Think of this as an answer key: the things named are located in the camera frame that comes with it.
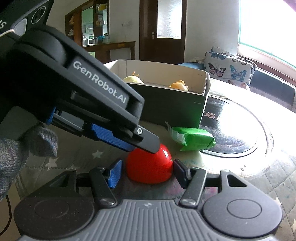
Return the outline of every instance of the screw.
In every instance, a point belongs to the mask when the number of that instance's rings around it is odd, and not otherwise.
[[[143,133],[143,130],[142,130],[141,128],[138,128],[138,129],[137,129],[137,133],[138,133],[139,135],[141,135],[141,134]]]
[[[192,207],[196,204],[196,201],[191,198],[185,198],[185,199],[181,199],[180,203],[184,207]]]
[[[99,200],[99,202],[104,207],[109,207],[115,204],[115,200],[111,198],[102,198],[101,200]]]

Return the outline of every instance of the butterfly pillow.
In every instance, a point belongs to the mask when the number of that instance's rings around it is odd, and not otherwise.
[[[206,52],[205,71],[211,78],[218,79],[228,83],[228,80],[251,83],[253,66],[245,62],[224,54],[215,52]]]
[[[215,52],[215,53],[220,53],[220,54],[224,54],[224,55],[227,55],[227,56],[231,56],[231,57],[235,57],[232,53],[229,53],[219,47],[215,47],[213,46],[212,49],[211,49],[211,52]]]

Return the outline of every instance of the wooden table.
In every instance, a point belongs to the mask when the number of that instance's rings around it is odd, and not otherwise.
[[[110,50],[130,48],[131,59],[135,59],[135,42],[114,42],[114,43],[102,43],[97,45],[90,45],[83,47],[87,52],[95,52],[96,58],[103,64],[111,61]]]

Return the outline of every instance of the white wall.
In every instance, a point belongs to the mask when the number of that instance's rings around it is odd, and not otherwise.
[[[135,57],[139,59],[139,0],[109,0],[111,41],[135,41]],[[130,49],[112,50],[111,60],[130,59]]]
[[[236,54],[239,0],[187,0],[184,61],[203,57],[212,46]]]
[[[65,33],[65,15],[86,1],[87,0],[55,0],[46,24]]]
[[[65,33],[65,15],[86,0],[55,0],[47,24]],[[136,41],[139,59],[139,0],[110,0],[110,38]],[[124,22],[129,26],[122,27]],[[184,60],[202,57],[212,46],[236,54],[239,31],[239,0],[187,0]],[[130,50],[111,51],[111,60],[129,59]]]

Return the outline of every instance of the door glass panel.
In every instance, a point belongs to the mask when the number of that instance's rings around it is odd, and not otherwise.
[[[157,37],[181,39],[182,0],[158,0]]]
[[[82,11],[82,43],[83,47],[94,44],[94,9],[90,7]]]

